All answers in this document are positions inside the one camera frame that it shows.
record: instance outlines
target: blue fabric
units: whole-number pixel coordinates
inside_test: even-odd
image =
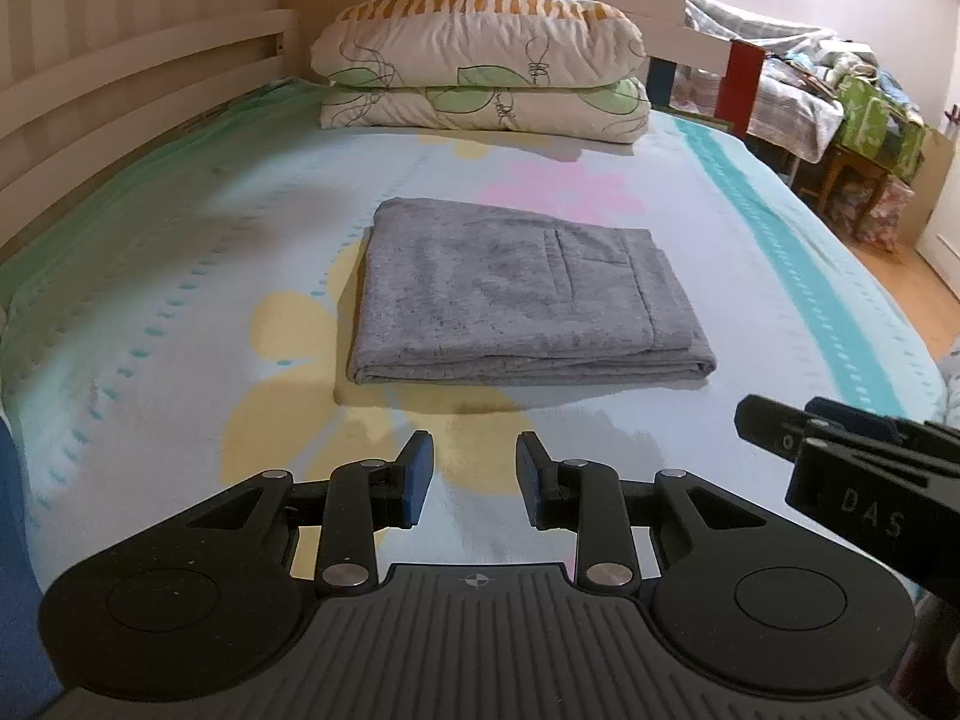
[[[650,71],[647,73],[647,97],[651,103],[664,108],[670,107],[670,95],[673,93],[673,79],[676,75],[676,62],[651,57]]]
[[[27,558],[20,465],[0,419],[0,713],[29,717],[61,692],[40,644],[40,586]]]
[[[894,78],[890,71],[880,70],[877,75],[877,86],[880,86],[880,90],[894,103],[915,111],[920,110],[920,106],[906,95],[904,89],[899,85],[899,81]]]
[[[803,69],[810,74],[816,74],[817,68],[810,60],[810,57],[803,52],[786,52],[784,59],[789,59],[803,66]]]

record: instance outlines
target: black mechanical arm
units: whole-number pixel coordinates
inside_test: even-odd
[[[960,435],[815,399],[751,395],[741,437],[793,461],[787,502],[947,599]],[[517,438],[531,525],[561,565],[394,565],[433,472],[395,461],[294,484],[265,471],[94,555],[51,586],[40,632],[66,693],[44,718],[913,717],[883,689],[913,625],[873,560],[680,469],[621,481]],[[312,581],[290,576],[322,525]],[[661,576],[644,579],[632,527]]]

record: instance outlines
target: folded clothes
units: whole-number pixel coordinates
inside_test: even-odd
[[[400,197],[373,216],[353,381],[662,382],[715,367],[647,230]]]

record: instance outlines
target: red bed post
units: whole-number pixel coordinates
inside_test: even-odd
[[[734,40],[730,47],[727,74],[720,81],[720,95],[713,115],[731,122],[731,135],[741,140],[747,137],[766,55],[767,52],[760,46],[742,40]]]

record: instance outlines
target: crosshair logo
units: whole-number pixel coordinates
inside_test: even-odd
[[[489,584],[493,580],[486,574],[470,574],[467,579],[463,579],[461,581],[465,581],[473,589],[477,590],[480,589],[480,587],[482,587],[484,584]]]

